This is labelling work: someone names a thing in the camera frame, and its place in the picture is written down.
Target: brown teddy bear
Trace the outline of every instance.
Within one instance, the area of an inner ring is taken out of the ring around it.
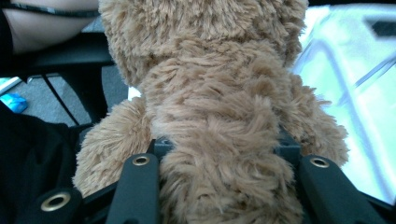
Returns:
[[[86,136],[76,187],[117,181],[123,162],[166,137],[164,223],[299,223],[290,164],[274,154],[280,127],[342,165],[347,132],[288,68],[301,51],[305,0],[101,0],[124,101]]]

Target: teddy bear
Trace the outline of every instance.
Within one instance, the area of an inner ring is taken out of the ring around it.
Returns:
[[[131,155],[165,137],[163,223],[300,223],[280,129],[342,166],[347,131],[290,67],[305,0],[101,0],[112,57],[140,97],[85,136],[73,178],[88,196],[118,181]]]

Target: metal grommet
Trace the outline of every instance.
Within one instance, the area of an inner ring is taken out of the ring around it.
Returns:
[[[41,204],[41,210],[44,212],[52,212],[58,210],[70,202],[70,194],[68,192],[59,192]]]
[[[312,158],[311,163],[320,168],[328,168],[330,164],[321,158]]]
[[[137,158],[134,158],[134,160],[132,161],[132,163],[134,165],[146,165],[147,163],[149,163],[149,157],[146,156],[140,156]]]

